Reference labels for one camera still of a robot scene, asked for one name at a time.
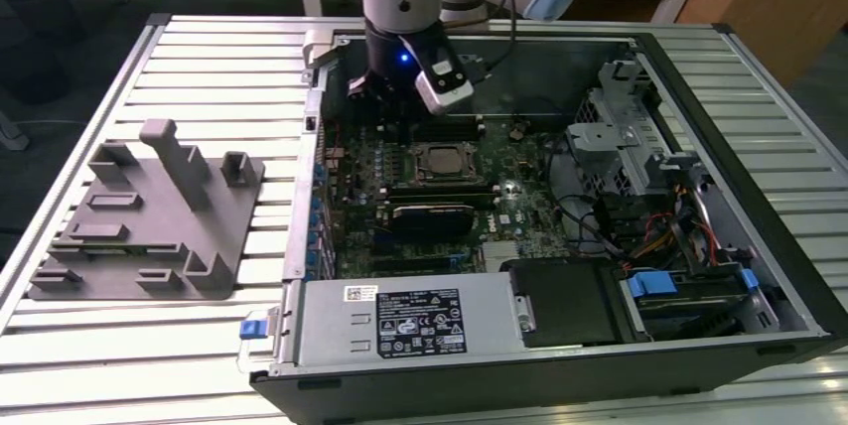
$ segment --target floor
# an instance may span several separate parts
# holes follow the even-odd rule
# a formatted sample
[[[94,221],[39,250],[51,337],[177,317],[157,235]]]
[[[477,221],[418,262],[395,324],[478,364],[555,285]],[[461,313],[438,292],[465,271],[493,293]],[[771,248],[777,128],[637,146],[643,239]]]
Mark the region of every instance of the floor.
[[[26,106],[0,89],[0,108],[30,138],[23,152],[0,150],[0,267],[47,192],[83,123],[106,92],[150,13],[302,15],[299,0],[71,0],[89,32],[83,42],[55,49],[71,79],[70,93]],[[323,0],[327,16],[355,16],[355,0]],[[3,19],[0,7],[0,21]],[[830,140],[848,155],[848,35],[839,34],[790,93]]]

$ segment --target aluminum slotted table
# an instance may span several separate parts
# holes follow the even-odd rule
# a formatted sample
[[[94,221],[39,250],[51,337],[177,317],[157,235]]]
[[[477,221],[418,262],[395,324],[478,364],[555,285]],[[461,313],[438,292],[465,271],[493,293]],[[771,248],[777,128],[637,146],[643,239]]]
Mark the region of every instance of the aluminum slotted table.
[[[350,19],[153,17],[79,144],[0,275],[0,422],[287,423],[235,361],[238,322],[279,301],[282,258],[309,90],[307,30],[359,29]],[[506,24],[493,24],[502,31]],[[848,163],[733,34],[709,26],[537,24],[529,30],[650,32],[739,154],[842,304],[848,303]],[[663,111],[685,148],[686,136]],[[93,173],[105,140],[138,157],[141,122],[167,117],[206,158],[227,150],[266,172],[238,272],[225,301],[34,302],[21,299]],[[251,360],[271,341],[253,342]],[[831,354],[766,369],[713,392],[421,418],[403,423],[837,423],[848,360]]]

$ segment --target power supply label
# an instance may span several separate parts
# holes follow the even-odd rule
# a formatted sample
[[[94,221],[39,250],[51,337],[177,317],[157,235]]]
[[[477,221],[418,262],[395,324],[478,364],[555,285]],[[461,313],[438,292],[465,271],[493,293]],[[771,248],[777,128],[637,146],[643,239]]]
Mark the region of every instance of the power supply label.
[[[382,358],[466,351],[458,289],[375,295],[375,342]]]

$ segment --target cpu socket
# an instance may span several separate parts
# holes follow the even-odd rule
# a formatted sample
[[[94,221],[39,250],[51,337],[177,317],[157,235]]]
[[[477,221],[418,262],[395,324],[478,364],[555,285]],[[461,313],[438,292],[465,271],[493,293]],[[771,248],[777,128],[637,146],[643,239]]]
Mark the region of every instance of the cpu socket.
[[[482,178],[477,175],[474,151],[465,142],[414,145],[410,149],[414,182],[419,185],[478,184]]]

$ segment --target circuit board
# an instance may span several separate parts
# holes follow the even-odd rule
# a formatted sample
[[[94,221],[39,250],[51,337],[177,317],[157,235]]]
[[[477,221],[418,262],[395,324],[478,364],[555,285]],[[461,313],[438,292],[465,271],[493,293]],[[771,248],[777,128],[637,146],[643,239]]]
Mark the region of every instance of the circuit board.
[[[481,124],[485,135],[453,143],[401,145],[385,141],[375,128],[363,127],[335,136],[342,149],[327,149],[327,164],[337,278],[390,275],[374,265],[427,258],[449,258],[449,272],[483,272],[481,246],[494,241],[513,241],[519,258],[567,255],[561,215],[538,174],[549,155],[543,145],[549,136],[530,133],[527,125],[511,119]],[[497,193],[491,205],[474,209],[467,234],[437,241],[397,240],[381,220],[386,216],[381,191],[393,186],[426,192],[427,182],[445,182],[439,174],[446,172],[455,174],[451,182],[491,189]]]

